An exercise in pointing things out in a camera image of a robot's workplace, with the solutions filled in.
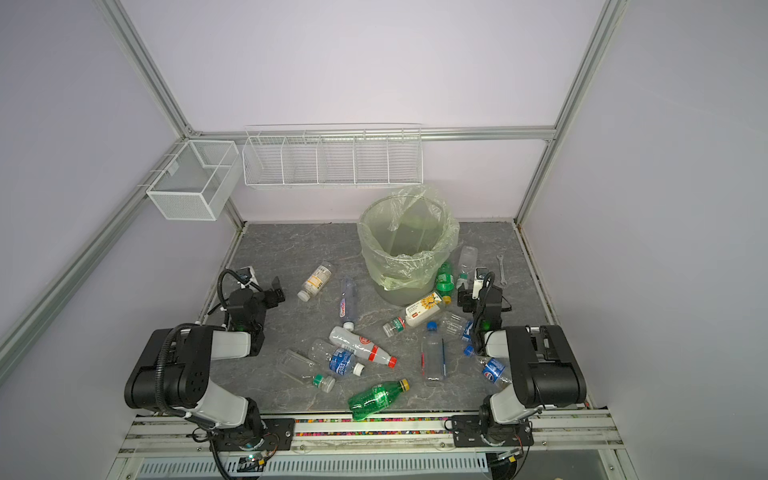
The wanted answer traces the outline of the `small green bottle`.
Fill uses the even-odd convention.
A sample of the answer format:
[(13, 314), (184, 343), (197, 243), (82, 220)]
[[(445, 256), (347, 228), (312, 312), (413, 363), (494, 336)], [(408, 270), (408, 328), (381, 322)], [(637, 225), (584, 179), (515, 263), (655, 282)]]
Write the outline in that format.
[(441, 296), (451, 296), (454, 289), (453, 265), (450, 261), (445, 261), (438, 268), (435, 278), (435, 290)]

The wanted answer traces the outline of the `white cap orange label bottle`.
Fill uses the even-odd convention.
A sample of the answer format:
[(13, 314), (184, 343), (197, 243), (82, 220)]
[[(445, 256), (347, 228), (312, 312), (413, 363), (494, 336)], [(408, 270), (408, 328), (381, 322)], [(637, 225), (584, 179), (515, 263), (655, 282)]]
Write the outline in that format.
[(304, 281), (300, 290), (297, 293), (297, 297), (303, 301), (308, 302), (324, 288), (333, 274), (333, 266), (330, 262), (321, 263), (313, 273)]

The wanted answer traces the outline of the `tall blue cap clear bottle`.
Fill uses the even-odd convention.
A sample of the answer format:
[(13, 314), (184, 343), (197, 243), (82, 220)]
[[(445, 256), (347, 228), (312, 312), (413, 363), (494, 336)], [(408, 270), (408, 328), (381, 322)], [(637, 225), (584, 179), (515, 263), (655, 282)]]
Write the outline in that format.
[(446, 377), (445, 343), (435, 321), (426, 324), (421, 344), (422, 376), (426, 382), (442, 382)]

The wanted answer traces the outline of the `green cap clear bottle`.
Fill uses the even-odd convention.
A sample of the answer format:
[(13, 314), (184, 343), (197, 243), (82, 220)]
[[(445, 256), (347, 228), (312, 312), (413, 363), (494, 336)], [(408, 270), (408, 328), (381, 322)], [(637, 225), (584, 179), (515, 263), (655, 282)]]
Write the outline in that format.
[(324, 374), (316, 362), (293, 350), (285, 350), (280, 355), (276, 368), (289, 379), (317, 388), (324, 393), (330, 393), (336, 383), (335, 378)]

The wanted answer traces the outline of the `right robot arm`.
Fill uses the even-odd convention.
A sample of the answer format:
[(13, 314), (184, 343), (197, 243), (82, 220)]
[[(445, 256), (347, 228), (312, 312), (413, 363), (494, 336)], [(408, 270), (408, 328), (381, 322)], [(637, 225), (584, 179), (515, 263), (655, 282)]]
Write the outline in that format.
[(464, 426), (459, 417), (452, 419), (459, 442), (529, 446), (531, 417), (548, 407), (586, 403), (586, 381), (561, 327), (504, 327), (504, 296), (495, 285), (486, 285), (477, 294), (461, 287), (457, 298), (462, 310), (472, 315), (464, 329), (463, 338), (469, 341), (464, 355), (498, 387)]

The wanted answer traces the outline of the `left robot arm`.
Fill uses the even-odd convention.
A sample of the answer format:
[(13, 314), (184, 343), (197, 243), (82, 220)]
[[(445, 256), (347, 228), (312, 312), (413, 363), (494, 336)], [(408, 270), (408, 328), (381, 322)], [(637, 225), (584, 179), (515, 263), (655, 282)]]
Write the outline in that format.
[(211, 364), (255, 357), (265, 342), (268, 310), (285, 301), (278, 277), (264, 288), (253, 277), (226, 269), (241, 288), (225, 296), (217, 281), (221, 325), (184, 323), (152, 333), (124, 388), (126, 405), (181, 418), (209, 433), (221, 450), (264, 447), (269, 434), (255, 400), (216, 384)]

